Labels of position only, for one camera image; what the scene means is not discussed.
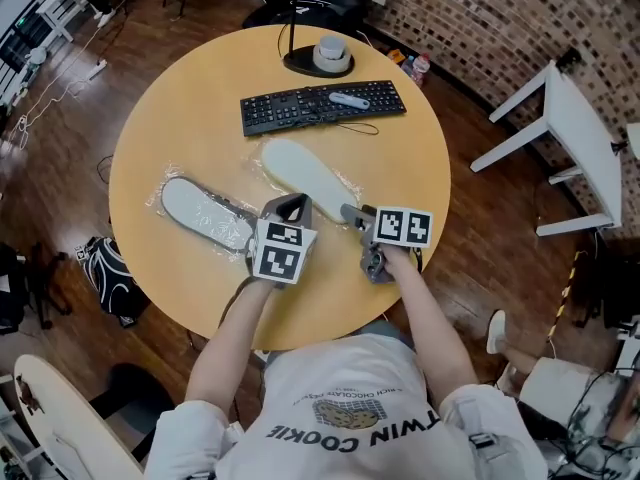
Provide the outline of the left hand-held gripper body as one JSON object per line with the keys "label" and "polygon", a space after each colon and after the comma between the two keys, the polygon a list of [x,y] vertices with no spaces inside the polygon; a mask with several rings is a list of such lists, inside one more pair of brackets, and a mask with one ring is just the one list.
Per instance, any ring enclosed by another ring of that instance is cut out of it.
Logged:
{"label": "left hand-held gripper body", "polygon": [[312,199],[303,193],[265,205],[246,257],[252,280],[268,280],[278,288],[298,283],[318,235],[312,228],[312,209]]}

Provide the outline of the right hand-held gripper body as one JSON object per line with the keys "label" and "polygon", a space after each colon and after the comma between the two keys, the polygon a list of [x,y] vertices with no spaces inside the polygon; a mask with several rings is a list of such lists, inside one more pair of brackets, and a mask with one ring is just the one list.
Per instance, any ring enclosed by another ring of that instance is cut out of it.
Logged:
{"label": "right hand-held gripper body", "polygon": [[394,277],[386,270],[382,244],[398,246],[423,270],[422,250],[430,246],[433,216],[430,212],[403,207],[363,205],[352,208],[352,227],[360,233],[363,252],[361,270],[372,284],[389,284]]}

